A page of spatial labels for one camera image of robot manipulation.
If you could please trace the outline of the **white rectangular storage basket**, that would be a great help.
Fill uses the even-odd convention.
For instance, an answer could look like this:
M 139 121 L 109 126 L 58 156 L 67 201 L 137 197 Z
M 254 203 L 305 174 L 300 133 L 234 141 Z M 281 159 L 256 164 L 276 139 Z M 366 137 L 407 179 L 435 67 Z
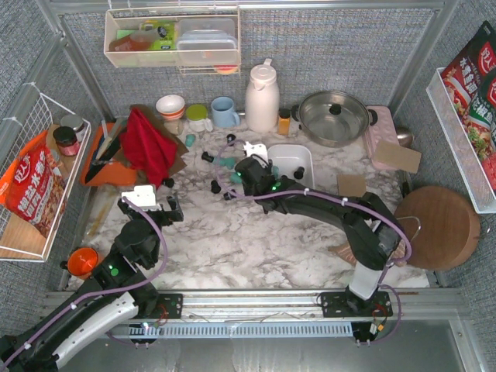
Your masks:
M 305 169 L 301 180 L 296 180 L 307 188 L 315 187 L 312 154 L 310 150 L 297 144 L 275 144 L 267 151 L 268 159 L 272 160 L 275 167 L 279 168 L 279 175 L 294 179 L 293 173 L 298 167 Z

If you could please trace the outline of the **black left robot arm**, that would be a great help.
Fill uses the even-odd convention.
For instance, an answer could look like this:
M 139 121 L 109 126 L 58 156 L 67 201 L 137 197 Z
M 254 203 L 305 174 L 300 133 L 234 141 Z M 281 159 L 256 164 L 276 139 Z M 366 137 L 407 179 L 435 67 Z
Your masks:
M 182 295 L 160 294 L 143 271 L 164 263 L 167 247 L 161 229 L 184 219 L 177 196 L 145 211 L 123 198 L 129 221 L 107 256 L 88 279 L 37 325 L 18 336 L 1 338 L 1 369 L 58 371 L 95 339 L 120 323 L 138 318 L 157 325 L 179 319 Z

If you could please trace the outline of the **striped pink knit cloth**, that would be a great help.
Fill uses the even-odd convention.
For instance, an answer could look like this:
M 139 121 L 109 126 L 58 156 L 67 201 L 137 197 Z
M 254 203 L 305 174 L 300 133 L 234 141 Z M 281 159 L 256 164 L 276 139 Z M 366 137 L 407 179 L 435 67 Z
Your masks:
M 352 266 L 355 266 L 357 263 L 357 260 L 353 255 L 350 244 L 348 242 L 345 242 L 339 246 L 330 246 L 328 248 L 328 251 L 336 254 L 339 258 Z

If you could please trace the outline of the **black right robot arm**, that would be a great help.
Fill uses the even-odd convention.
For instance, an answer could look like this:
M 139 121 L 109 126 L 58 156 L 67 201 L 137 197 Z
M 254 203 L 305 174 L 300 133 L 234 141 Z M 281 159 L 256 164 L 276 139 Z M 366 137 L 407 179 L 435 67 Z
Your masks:
M 303 215 L 344 231 L 356 259 L 355 271 L 346 287 L 349 302 L 370 302 L 383 272 L 401 241 L 407 238 L 398 220 L 375 194 L 338 197 L 307 188 L 282 176 L 276 178 L 269 166 L 247 157 L 235 166 L 246 198 L 263 210 Z

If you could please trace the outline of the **brown cardboard square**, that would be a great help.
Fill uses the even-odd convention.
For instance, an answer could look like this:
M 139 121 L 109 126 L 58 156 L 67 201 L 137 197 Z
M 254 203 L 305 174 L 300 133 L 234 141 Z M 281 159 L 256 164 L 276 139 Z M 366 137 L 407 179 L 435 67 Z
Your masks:
M 363 175 L 338 174 L 336 179 L 340 196 L 362 197 L 367 192 L 366 179 Z

